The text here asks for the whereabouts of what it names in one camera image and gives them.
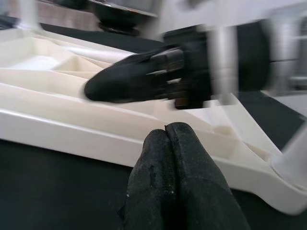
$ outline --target white plastic part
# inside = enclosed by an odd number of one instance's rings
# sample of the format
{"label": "white plastic part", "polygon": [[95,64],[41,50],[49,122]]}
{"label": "white plastic part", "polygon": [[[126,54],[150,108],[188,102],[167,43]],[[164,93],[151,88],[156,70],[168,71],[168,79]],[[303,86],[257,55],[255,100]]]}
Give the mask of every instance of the white plastic part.
{"label": "white plastic part", "polygon": [[274,170],[288,183],[307,190],[307,124],[296,133],[282,157],[273,158]]}
{"label": "white plastic part", "polygon": [[40,31],[42,27],[38,23],[36,0],[19,0],[20,21],[17,28],[23,31]]}
{"label": "white plastic part", "polygon": [[[21,4],[26,8],[26,4],[32,5],[30,11],[35,13],[33,0],[21,0]],[[191,111],[171,110],[170,102],[164,101],[117,105],[89,102],[83,97],[86,80],[132,53],[42,30],[36,33],[35,17],[25,15],[24,22],[32,26],[21,28],[32,33],[20,29],[0,32],[1,50],[11,44],[10,50],[3,53],[6,56],[0,56],[1,139],[134,166],[142,141],[151,130],[170,122],[186,122],[194,128],[231,188],[252,192],[286,214],[299,214],[307,208],[307,190],[301,183],[303,177],[299,177],[306,175],[303,164],[294,181],[286,179],[278,165],[275,171],[270,165],[270,159],[276,158],[292,170],[297,162],[291,156],[297,155],[302,163],[306,155],[289,148],[286,155],[291,161],[283,161],[282,153],[236,97],[227,95],[231,105],[214,101],[213,107]],[[70,52],[76,49],[81,52]],[[100,56],[110,52],[118,55]],[[224,47],[222,53],[227,56],[231,52]],[[58,64],[38,66],[50,57]],[[225,67],[221,75],[234,70],[229,57],[219,66]]]}

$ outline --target cream plastic base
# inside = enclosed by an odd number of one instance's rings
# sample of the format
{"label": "cream plastic base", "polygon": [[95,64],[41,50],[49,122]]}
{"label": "cream plastic base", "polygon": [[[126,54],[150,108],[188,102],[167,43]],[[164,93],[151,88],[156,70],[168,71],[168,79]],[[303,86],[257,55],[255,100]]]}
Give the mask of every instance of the cream plastic base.
{"label": "cream plastic base", "polygon": [[171,109],[169,101],[93,103],[82,93],[86,81],[132,53],[39,34],[0,32],[0,50],[10,51],[0,56],[1,139],[133,167],[151,130],[186,122],[230,187],[252,192],[283,213],[306,209],[307,191],[271,168],[270,159],[282,153],[236,97],[232,105],[211,101],[208,108],[188,111]]}

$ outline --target metal bowl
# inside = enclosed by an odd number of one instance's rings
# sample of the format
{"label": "metal bowl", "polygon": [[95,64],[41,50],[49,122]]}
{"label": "metal bowl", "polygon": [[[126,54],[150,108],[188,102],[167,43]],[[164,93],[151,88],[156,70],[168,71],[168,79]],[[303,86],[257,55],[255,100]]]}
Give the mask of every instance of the metal bowl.
{"label": "metal bowl", "polygon": [[150,13],[109,3],[105,0],[89,0],[93,14],[103,25],[133,28],[142,23]]}

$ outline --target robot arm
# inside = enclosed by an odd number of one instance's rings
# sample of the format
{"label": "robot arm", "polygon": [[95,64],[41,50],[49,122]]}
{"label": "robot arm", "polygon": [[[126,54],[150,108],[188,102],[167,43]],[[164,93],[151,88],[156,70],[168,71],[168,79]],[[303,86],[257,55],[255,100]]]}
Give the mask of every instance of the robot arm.
{"label": "robot arm", "polygon": [[[260,23],[236,27],[238,89],[260,90],[270,75],[269,40]],[[177,109],[202,108],[214,91],[209,32],[188,27],[165,34],[165,46],[130,56],[99,72],[84,89],[93,101],[175,100]]]}

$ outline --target black table surface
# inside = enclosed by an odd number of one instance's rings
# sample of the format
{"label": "black table surface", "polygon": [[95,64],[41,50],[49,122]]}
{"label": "black table surface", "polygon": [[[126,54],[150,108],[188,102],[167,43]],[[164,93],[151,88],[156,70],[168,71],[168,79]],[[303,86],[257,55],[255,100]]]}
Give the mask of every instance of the black table surface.
{"label": "black table surface", "polygon": [[[13,22],[0,17],[2,27]],[[132,52],[163,45],[119,34],[43,27]],[[260,92],[241,93],[239,99],[279,149],[304,122],[302,115]],[[121,229],[117,211],[124,203],[130,172],[129,167],[0,140],[0,229]],[[288,216],[253,194],[233,194],[252,230],[307,230],[307,211]]]}

